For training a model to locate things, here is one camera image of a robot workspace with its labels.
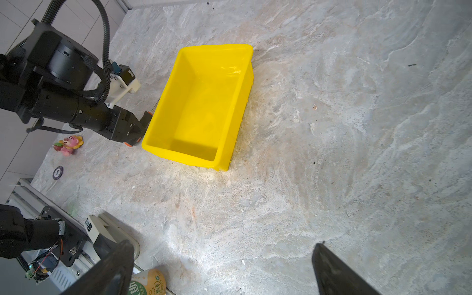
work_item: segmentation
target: yellow plastic bin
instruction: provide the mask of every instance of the yellow plastic bin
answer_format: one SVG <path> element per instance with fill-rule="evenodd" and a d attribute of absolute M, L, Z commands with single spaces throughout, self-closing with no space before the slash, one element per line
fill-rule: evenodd
<path fill-rule="evenodd" d="M 254 74 L 251 45 L 182 48 L 142 147 L 161 158 L 228 170 Z"/>

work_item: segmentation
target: pink toy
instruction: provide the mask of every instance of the pink toy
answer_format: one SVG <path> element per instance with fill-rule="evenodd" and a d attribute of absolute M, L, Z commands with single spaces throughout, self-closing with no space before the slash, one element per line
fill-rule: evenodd
<path fill-rule="evenodd" d="M 74 150 L 78 149 L 82 144 L 84 144 L 82 136 L 72 135 L 64 138 L 64 140 L 59 140 L 59 142 L 55 143 L 53 147 L 54 150 L 62 152 L 64 156 L 68 157 L 72 155 Z"/>

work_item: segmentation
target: black cable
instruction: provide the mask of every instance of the black cable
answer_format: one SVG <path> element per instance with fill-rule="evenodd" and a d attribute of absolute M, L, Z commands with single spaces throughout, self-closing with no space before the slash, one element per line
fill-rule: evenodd
<path fill-rule="evenodd" d="M 25 260 L 25 258 L 23 257 L 23 255 L 20 254 L 20 256 L 17 257 L 17 261 L 18 261 L 18 263 L 21 265 L 21 268 L 23 268 L 24 271 L 28 271 L 28 270 L 29 270 L 28 263 L 26 262 L 26 260 Z"/>
<path fill-rule="evenodd" d="M 89 97 L 95 97 L 98 98 L 103 91 L 105 90 L 105 85 L 104 85 L 104 80 L 105 80 L 105 72 L 101 67 L 99 67 L 96 63 L 92 62 L 90 60 L 90 57 L 88 55 L 81 55 L 82 60 L 84 64 L 92 70 L 94 73 L 97 74 L 98 77 L 100 77 L 101 82 L 98 84 L 96 89 L 93 90 L 81 90 L 81 91 L 75 91 L 76 94 L 89 98 Z"/>
<path fill-rule="evenodd" d="M 103 52 L 102 52 L 102 63 L 103 63 L 103 73 L 104 77 L 102 79 L 102 83 L 105 86 L 105 89 L 103 90 L 103 93 L 99 97 L 99 99 L 96 99 L 96 103 L 103 103 L 105 100 L 107 100 L 108 97 L 108 92 L 110 91 L 110 63 L 108 59 L 109 55 L 109 50 L 110 50 L 110 23 L 108 22 L 108 15 L 107 11 L 103 7 L 103 4 L 100 2 L 100 0 L 92 0 L 92 2 L 96 5 L 98 8 L 98 11 L 100 12 L 101 19 L 103 22 Z"/>
<path fill-rule="evenodd" d="M 43 257 L 46 257 L 48 255 L 48 253 L 51 251 L 51 249 L 57 244 L 59 243 L 60 239 L 58 239 L 51 247 L 49 247 L 45 252 L 39 254 L 36 258 L 33 259 L 33 262 L 38 262 L 39 259 L 43 258 Z"/>
<path fill-rule="evenodd" d="M 59 9 L 61 8 L 62 4 L 64 4 L 64 2 L 66 2 L 66 0 L 52 0 L 49 3 L 48 9 L 44 13 L 44 16 L 42 17 L 41 22 L 52 25 L 52 22 L 56 18 L 56 15 L 58 14 Z"/>
<path fill-rule="evenodd" d="M 75 134 L 75 133 L 82 132 L 84 130 L 82 127 L 78 127 L 78 126 L 74 127 L 75 129 L 78 129 L 78 130 L 63 130 L 63 129 L 57 129 L 53 127 L 43 126 L 43 124 L 44 124 L 44 119 L 42 117 L 38 118 L 34 126 L 31 128 L 28 128 L 26 130 L 26 133 L 33 132 L 34 130 L 46 130 L 46 131 L 51 131 L 51 132 L 60 133 L 60 134 Z"/>
<path fill-rule="evenodd" d="M 39 130 L 46 130 L 46 131 L 51 131 L 51 132 L 55 132 L 55 133 L 60 133 L 60 134 L 75 134 L 75 133 L 79 133 L 79 132 L 82 132 L 84 129 L 82 127 L 74 127 L 78 130 L 62 130 L 62 129 L 57 129 L 57 128 L 53 128 L 53 127 L 48 127 L 48 126 L 41 126 L 39 127 L 38 129 Z"/>
<path fill-rule="evenodd" d="M 37 274 L 34 279 L 35 279 L 36 282 L 39 282 L 39 281 L 44 281 L 47 278 L 49 278 L 48 275 Z"/>
<path fill-rule="evenodd" d="M 58 261 L 56 262 L 56 265 L 51 269 L 51 272 L 53 272 L 53 271 L 56 269 L 56 267 L 59 265 L 60 257 L 61 257 L 61 255 L 62 255 L 62 251 L 63 251 L 63 247 L 64 247 L 64 244 L 63 244 L 63 243 L 64 243 L 64 242 L 63 242 L 62 239 L 61 239 L 61 240 L 60 240 L 61 246 L 60 246 L 60 250 L 59 250 L 60 252 L 59 252 Z"/>

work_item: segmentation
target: white tile wall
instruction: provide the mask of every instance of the white tile wall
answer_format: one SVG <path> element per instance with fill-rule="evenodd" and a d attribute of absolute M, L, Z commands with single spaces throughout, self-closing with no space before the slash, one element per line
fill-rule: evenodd
<path fill-rule="evenodd" d="M 123 18 L 125 18 L 125 12 L 115 0 L 108 1 L 105 10 L 117 24 L 121 24 Z"/>
<path fill-rule="evenodd" d="M 10 20 L 12 20 L 15 24 L 20 26 L 21 28 L 26 25 L 29 17 L 26 16 L 23 12 L 21 12 L 18 8 L 13 6 L 7 0 L 0 0 L 0 11 Z"/>
<path fill-rule="evenodd" d="M 21 32 L 21 27 L 0 12 L 0 28 L 0 52 L 6 52 Z"/>
<path fill-rule="evenodd" d="M 125 17 L 116 0 L 100 0 L 108 13 L 111 37 Z M 24 40 L 33 31 L 33 18 L 41 20 L 50 0 L 0 0 L 0 53 Z M 98 58 L 103 46 L 103 24 L 91 0 L 67 0 L 59 10 L 53 27 L 81 43 Z M 45 120 L 45 126 L 62 128 L 62 123 Z M 18 179 L 31 177 L 57 138 L 56 133 L 36 130 L 23 124 L 17 114 L 0 109 L 0 203 L 5 203 Z"/>
<path fill-rule="evenodd" d="M 42 0 L 7 0 L 27 17 L 31 17 Z"/>

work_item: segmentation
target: round sticker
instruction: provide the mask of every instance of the round sticker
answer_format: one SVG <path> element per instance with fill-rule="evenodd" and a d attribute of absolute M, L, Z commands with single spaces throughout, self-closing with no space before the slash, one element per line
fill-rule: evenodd
<path fill-rule="evenodd" d="M 64 172 L 64 168 L 62 166 L 57 167 L 52 173 L 52 178 L 58 180 L 62 176 L 62 172 Z"/>

